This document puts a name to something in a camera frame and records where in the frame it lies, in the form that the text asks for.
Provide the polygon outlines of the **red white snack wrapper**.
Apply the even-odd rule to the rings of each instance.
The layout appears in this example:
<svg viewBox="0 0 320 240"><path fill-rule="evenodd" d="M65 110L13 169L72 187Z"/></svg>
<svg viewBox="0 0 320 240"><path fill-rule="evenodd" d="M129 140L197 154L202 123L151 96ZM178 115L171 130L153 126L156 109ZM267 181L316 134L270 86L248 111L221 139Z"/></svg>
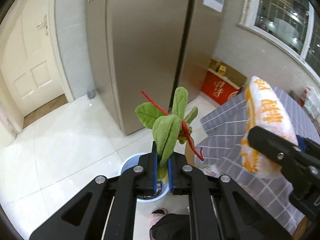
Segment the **red white snack wrapper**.
<svg viewBox="0 0 320 240"><path fill-rule="evenodd" d="M219 178L219 176L221 174L215 164L204 167L202 169L202 172L207 176L211 176L211 177L215 177L215 178Z"/></svg>

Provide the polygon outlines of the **orange white snack bag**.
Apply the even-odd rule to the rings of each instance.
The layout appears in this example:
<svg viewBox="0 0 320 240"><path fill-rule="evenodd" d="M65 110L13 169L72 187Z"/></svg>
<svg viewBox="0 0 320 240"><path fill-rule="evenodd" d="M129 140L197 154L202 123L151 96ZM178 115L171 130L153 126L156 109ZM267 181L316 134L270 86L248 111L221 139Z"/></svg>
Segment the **orange white snack bag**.
<svg viewBox="0 0 320 240"><path fill-rule="evenodd" d="M253 76L245 88L245 102L247 122L240 148L242 165L260 179L279 178L280 165L251 148L248 133L253 127L260 126L298 145L289 115L271 86L257 76Z"/></svg>

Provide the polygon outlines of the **green plush leaf toy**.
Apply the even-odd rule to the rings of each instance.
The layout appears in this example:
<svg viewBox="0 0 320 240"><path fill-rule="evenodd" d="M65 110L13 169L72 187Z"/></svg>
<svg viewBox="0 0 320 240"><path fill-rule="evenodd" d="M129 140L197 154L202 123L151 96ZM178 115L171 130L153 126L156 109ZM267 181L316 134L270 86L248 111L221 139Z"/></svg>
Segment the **green plush leaf toy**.
<svg viewBox="0 0 320 240"><path fill-rule="evenodd" d="M174 152L176 142L182 145L187 142L193 153L201 161L204 160L203 149L195 150L191 137L193 132L191 122L197 117L199 111L197 107L194 107L189 114L185 114L188 91L184 87L176 88L171 113L155 103L144 91L141 93L147 102L137 106L135 113L143 126L152 130L158 155L157 179L167 184L169 181L169 158Z"/></svg>

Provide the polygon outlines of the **white plastic bag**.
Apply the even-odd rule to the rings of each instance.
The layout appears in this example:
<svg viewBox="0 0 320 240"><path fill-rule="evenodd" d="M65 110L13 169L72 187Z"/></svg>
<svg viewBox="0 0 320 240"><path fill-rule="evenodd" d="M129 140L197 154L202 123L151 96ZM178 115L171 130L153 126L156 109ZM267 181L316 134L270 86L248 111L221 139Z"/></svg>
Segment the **white plastic bag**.
<svg viewBox="0 0 320 240"><path fill-rule="evenodd" d="M302 106L312 116L313 119L319 117L319 93L313 87L306 87L300 97Z"/></svg>

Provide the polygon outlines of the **pink slipper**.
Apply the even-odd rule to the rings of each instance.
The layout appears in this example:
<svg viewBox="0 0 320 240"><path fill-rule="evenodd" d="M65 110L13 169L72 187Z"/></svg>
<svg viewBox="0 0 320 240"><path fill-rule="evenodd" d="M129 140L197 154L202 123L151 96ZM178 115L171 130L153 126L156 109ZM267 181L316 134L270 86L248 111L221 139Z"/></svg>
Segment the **pink slipper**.
<svg viewBox="0 0 320 240"><path fill-rule="evenodd" d="M149 214L149 220L148 220L148 226L149 226L149 231L151 231L151 228L164 216L167 215L167 210L163 208L157 208L153 210Z"/></svg>

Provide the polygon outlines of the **black trouser leg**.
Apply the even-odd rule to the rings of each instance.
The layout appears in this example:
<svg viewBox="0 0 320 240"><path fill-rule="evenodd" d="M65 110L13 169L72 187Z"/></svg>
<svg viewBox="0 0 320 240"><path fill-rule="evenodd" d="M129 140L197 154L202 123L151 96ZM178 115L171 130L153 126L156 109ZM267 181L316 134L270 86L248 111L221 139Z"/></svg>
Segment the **black trouser leg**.
<svg viewBox="0 0 320 240"><path fill-rule="evenodd" d="M170 213L161 218L149 231L150 239L190 239L189 215Z"/></svg>

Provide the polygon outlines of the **grey checked tablecloth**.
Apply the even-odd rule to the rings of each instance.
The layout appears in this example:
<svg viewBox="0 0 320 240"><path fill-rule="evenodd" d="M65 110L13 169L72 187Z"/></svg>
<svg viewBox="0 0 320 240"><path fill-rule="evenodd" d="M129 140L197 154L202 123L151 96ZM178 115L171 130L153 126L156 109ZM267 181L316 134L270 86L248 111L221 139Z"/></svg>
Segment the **grey checked tablecloth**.
<svg viewBox="0 0 320 240"><path fill-rule="evenodd" d="M198 145L203 149L203 164L215 165L219 174L227 174L242 186L289 233L304 217L289 202L292 185L284 178L260 179L244 166L253 150L242 141L247 132L244 93L237 95L201 119L207 137Z"/></svg>

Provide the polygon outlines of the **brown cardboard box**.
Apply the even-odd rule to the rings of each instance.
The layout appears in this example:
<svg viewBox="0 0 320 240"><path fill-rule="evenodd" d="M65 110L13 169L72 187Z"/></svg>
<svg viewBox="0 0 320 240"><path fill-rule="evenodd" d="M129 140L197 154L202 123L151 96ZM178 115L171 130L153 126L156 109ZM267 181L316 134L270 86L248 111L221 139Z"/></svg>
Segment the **brown cardboard box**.
<svg viewBox="0 0 320 240"><path fill-rule="evenodd" d="M226 72L225 76L222 76L217 72L217 69L221 64L223 64L223 65L225 65L227 67L227 72ZM224 63L221 59L217 59L217 58L211 59L209 68L215 74L218 74L219 77L221 77L224 80L228 81L235 88L241 88L247 82L247 77L246 76L244 76L243 74L241 74L239 71L237 71L233 67L229 66L228 64Z"/></svg>

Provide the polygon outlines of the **red cardboard box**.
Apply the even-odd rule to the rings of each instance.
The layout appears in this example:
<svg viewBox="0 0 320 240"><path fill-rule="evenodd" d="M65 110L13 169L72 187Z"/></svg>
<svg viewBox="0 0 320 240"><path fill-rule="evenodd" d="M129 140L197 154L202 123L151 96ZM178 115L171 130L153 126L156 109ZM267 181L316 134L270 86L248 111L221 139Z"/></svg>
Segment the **red cardboard box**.
<svg viewBox="0 0 320 240"><path fill-rule="evenodd" d="M204 79L201 91L220 105L237 96L240 87L228 78L209 69Z"/></svg>

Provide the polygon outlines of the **yellow small box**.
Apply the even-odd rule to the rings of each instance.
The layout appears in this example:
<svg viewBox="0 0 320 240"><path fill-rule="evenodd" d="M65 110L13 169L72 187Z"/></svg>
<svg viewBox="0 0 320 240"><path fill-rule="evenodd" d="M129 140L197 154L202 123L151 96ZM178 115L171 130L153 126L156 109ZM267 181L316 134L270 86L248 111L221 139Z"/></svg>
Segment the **yellow small box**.
<svg viewBox="0 0 320 240"><path fill-rule="evenodd" d="M217 69L217 72L222 75L222 76L225 76L226 72L227 72L227 67L223 64L221 64L218 69Z"/></svg>

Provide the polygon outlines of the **white framed window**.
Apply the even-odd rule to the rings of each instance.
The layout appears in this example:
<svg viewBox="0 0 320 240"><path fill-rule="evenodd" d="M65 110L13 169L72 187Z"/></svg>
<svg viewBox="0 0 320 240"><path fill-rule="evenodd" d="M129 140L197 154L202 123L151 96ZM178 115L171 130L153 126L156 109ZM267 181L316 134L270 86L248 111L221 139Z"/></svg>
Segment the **white framed window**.
<svg viewBox="0 0 320 240"><path fill-rule="evenodd" d="M239 24L319 77L319 16L309 0L245 0Z"/></svg>

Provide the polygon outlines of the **white door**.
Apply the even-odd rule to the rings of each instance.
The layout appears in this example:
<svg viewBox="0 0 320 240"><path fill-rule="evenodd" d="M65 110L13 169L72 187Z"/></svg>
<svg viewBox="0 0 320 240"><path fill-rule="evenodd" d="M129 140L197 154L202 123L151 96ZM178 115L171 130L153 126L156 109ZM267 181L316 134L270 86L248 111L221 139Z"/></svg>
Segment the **white door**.
<svg viewBox="0 0 320 240"><path fill-rule="evenodd" d="M1 78L7 115L20 132L36 109L68 95L55 24L55 0L8 0L1 10Z"/></svg>

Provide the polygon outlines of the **beige refrigerator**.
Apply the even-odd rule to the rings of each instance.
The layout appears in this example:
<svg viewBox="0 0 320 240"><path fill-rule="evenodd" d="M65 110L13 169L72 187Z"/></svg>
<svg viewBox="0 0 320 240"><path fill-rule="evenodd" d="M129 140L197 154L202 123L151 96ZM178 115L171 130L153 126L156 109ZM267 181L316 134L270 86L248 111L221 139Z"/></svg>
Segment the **beige refrigerator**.
<svg viewBox="0 0 320 240"><path fill-rule="evenodd" d="M121 131L142 128L135 109L146 92L166 110L177 87L200 93L220 35L222 12L203 0L87 0L95 87Z"/></svg>

